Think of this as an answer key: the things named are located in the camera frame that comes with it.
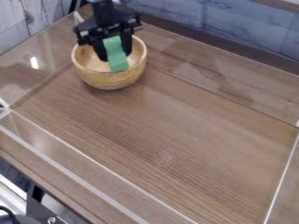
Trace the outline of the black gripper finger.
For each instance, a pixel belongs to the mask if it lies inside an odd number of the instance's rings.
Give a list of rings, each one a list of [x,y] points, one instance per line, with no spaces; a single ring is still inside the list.
[[[93,47],[93,50],[95,50],[95,53],[96,53],[99,59],[103,61],[107,61],[108,55],[107,55],[107,50],[105,50],[105,47],[103,44],[103,40],[100,38],[92,38],[91,45]]]
[[[125,55],[129,55],[132,53],[132,32],[129,30],[123,31],[120,34],[120,38]]]

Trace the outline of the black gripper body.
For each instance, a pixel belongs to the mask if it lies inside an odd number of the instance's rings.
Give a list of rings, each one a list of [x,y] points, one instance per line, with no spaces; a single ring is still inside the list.
[[[91,39],[105,39],[120,36],[123,31],[129,30],[132,36],[135,29],[141,26],[140,14],[129,9],[120,9],[112,0],[87,0],[91,5],[92,15],[84,22],[75,25],[77,43],[91,44]]]

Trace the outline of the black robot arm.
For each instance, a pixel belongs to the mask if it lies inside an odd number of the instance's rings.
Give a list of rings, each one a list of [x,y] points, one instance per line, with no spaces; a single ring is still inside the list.
[[[112,0],[87,0],[93,14],[73,27],[77,44],[91,45],[100,60],[108,60],[104,40],[120,37],[120,46],[125,56],[132,52],[132,37],[141,27],[140,14],[133,10],[117,9]]]

